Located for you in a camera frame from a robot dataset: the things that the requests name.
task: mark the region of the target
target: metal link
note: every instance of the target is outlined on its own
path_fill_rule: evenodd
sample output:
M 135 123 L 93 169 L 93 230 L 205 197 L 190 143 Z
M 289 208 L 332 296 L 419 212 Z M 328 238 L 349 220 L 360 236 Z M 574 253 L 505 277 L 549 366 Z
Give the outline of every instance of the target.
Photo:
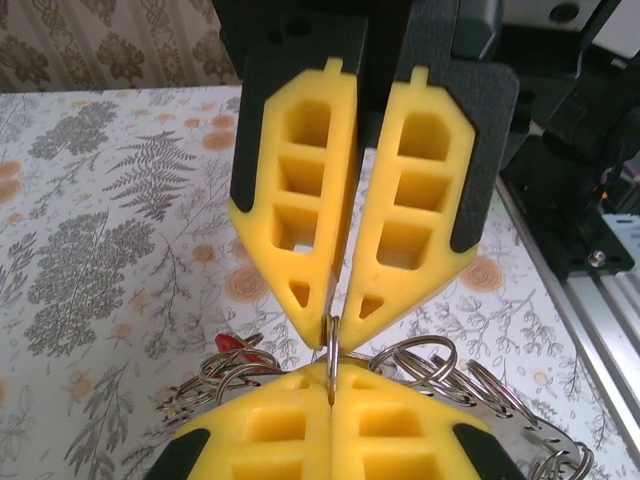
M 317 361 L 327 361 L 327 396 L 330 404 L 335 400 L 337 374 L 340 358 L 338 342 L 339 317 L 325 318 L 325 335 L 327 353 Z M 165 413 L 164 425 L 174 429 L 192 418 L 198 408 L 209 403 L 220 405 L 226 392 L 238 389 L 251 389 L 263 384 L 261 377 L 284 375 L 277 359 L 268 352 L 257 348 L 262 335 L 252 335 L 239 342 L 243 348 L 216 353 L 208 357 L 198 369 L 198 375 L 173 388 L 171 398 L 158 405 L 157 410 Z M 409 351 L 410 348 L 424 345 L 440 345 L 450 350 L 449 357 L 444 360 L 438 355 L 424 359 Z M 526 423 L 525 430 L 541 428 L 538 417 L 489 370 L 475 360 L 467 363 L 471 376 L 456 369 L 458 355 L 455 344 L 440 336 L 426 335 L 400 341 L 391 345 L 374 357 L 350 354 L 347 357 L 368 360 L 368 369 L 377 374 L 390 372 L 395 377 L 398 371 L 404 372 L 411 380 L 398 380 L 399 383 L 414 388 L 423 394 L 437 393 L 454 404 L 463 407 L 474 407 L 481 402 L 501 418 L 519 415 Z M 583 480 L 593 466 L 593 452 L 584 443 L 574 442 L 566 437 L 565 447 L 574 448 L 568 455 L 565 450 L 556 450 L 545 444 L 549 456 L 541 463 L 533 465 L 529 472 L 529 480 Z M 531 448 L 541 448 L 531 444 Z M 563 469 L 569 467 L 572 474 L 563 477 Z

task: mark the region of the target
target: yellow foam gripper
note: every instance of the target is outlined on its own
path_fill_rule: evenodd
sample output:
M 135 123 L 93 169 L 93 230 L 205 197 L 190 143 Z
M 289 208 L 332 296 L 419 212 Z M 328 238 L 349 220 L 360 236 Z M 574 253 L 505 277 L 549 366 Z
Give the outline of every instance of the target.
M 303 341 L 322 344 L 356 186 L 357 79 L 330 58 L 264 106 L 253 208 L 231 221 Z
M 308 365 L 182 427 L 210 433 L 188 480 L 479 480 L 452 429 L 482 422 L 347 364 L 332 408 L 325 375 Z
M 391 88 L 342 315 L 345 351 L 440 291 L 476 254 L 450 246 L 475 130 L 428 73 L 416 67 Z

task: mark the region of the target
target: screw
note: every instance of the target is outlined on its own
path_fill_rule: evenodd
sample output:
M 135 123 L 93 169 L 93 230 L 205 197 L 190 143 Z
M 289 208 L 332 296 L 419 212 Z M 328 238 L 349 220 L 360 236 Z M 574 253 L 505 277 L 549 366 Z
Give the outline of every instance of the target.
M 598 268 L 604 265 L 607 260 L 607 255 L 602 250 L 594 250 L 587 257 L 587 262 L 592 267 Z

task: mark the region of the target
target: table surface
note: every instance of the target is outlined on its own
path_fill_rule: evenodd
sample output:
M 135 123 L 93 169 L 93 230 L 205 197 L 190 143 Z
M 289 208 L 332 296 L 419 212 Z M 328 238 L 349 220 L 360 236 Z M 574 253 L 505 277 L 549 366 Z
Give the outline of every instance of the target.
M 239 95 L 0 96 L 0 478 L 141 478 L 168 439 L 154 406 L 217 333 L 311 360 L 227 216 Z M 361 351 L 422 334 L 584 441 L 591 478 L 640 477 L 497 196 L 474 264 Z

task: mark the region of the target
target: orange flower pattern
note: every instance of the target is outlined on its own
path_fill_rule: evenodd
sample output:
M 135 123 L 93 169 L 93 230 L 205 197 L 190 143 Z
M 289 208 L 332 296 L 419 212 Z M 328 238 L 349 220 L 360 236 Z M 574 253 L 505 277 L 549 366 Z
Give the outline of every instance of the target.
M 236 124 L 236 119 L 233 115 L 218 115 L 211 120 L 211 126 L 213 128 L 219 128 L 221 130 L 227 130 L 232 128 Z
M 267 282 L 258 269 L 250 264 L 240 265 L 227 278 L 227 295 L 236 302 L 254 302 L 264 297 L 268 291 Z
M 216 130 L 204 137 L 204 139 L 202 140 L 202 146 L 206 150 L 219 152 L 221 150 L 226 150 L 233 147 L 235 141 L 236 136 L 233 132 L 230 132 L 228 130 Z
M 187 118 L 184 121 L 184 126 L 187 128 L 198 128 L 200 126 L 199 118 Z
M 0 141 L 0 459 L 9 419 L 24 409 L 14 430 L 37 429 L 21 439 L 17 460 L 0 465 L 0 476 L 35 479 L 46 467 L 72 478 L 77 467 L 85 478 L 112 462 L 109 478 L 140 477 L 165 445 L 154 450 L 165 437 L 145 432 L 172 433 L 156 428 L 163 412 L 155 407 L 216 351 L 218 333 L 263 334 L 259 348 L 286 370 L 312 361 L 230 222 L 240 93 L 227 86 L 26 94 L 15 96 L 17 107 L 5 99 L 21 130 L 9 132 L 15 141 Z M 72 107 L 81 101 L 88 105 Z M 373 160 L 365 155 L 356 212 Z M 536 414 L 594 448 L 604 473 L 616 477 L 608 465 L 624 466 L 636 478 L 498 197 L 486 228 L 479 251 L 487 253 L 363 353 L 445 335 L 463 372 L 477 360 L 504 375 Z M 332 310 L 344 301 L 349 270 L 347 262 Z M 30 452 L 48 454 L 33 462 Z
M 175 118 L 176 116 L 172 115 L 171 113 L 161 113 L 156 117 L 156 119 L 161 123 L 166 122 L 168 120 L 174 120 Z
M 136 312 L 143 313 L 145 307 L 151 305 L 151 298 L 144 290 L 134 291 L 129 304 Z
M 0 180 L 0 205 L 9 203 L 18 193 L 20 193 L 20 182 L 18 180 Z
M 191 252 L 196 262 L 207 264 L 216 258 L 216 249 L 213 245 L 198 245 Z
M 5 160 L 0 163 L 0 178 L 10 178 L 20 171 L 20 160 Z
M 504 274 L 491 258 L 478 255 L 460 275 L 460 280 L 473 291 L 487 293 L 497 290 L 504 284 Z
M 7 217 L 7 219 L 5 220 L 5 222 L 8 225 L 17 225 L 18 223 L 20 223 L 22 220 L 24 219 L 24 217 L 22 216 L 22 214 L 20 213 L 12 213 L 11 215 L 9 215 Z
M 239 238 L 235 239 L 231 244 L 231 253 L 239 262 L 247 262 L 251 260 L 249 252 L 247 252 L 247 248 Z

